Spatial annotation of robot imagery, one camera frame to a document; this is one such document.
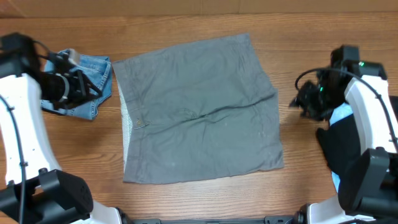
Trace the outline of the grey shorts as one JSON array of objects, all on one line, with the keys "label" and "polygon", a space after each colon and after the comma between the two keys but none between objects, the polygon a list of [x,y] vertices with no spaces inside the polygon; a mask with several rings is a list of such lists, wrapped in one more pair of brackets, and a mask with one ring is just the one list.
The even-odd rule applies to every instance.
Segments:
[{"label": "grey shorts", "polygon": [[280,169],[278,91],[249,34],[114,63],[131,120],[124,181],[172,184]]}]

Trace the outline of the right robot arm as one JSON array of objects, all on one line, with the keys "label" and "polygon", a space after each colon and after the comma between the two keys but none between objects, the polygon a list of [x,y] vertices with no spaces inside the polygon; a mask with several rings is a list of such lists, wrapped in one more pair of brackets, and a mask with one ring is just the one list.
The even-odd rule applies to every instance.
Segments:
[{"label": "right robot arm", "polygon": [[315,73],[316,83],[296,85],[291,105],[305,118],[329,122],[316,136],[340,183],[334,197],[304,205],[294,223],[396,223],[397,108],[384,67],[344,45]]}]

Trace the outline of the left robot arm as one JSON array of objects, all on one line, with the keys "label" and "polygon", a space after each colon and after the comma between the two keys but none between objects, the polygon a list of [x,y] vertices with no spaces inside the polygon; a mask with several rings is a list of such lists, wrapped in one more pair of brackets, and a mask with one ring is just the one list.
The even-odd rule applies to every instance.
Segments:
[{"label": "left robot arm", "polygon": [[43,112],[93,118],[111,93],[111,65],[72,49],[36,51],[37,40],[1,37],[1,134],[6,188],[1,211],[19,223],[129,223],[116,207],[95,201],[87,183],[56,160]]}]

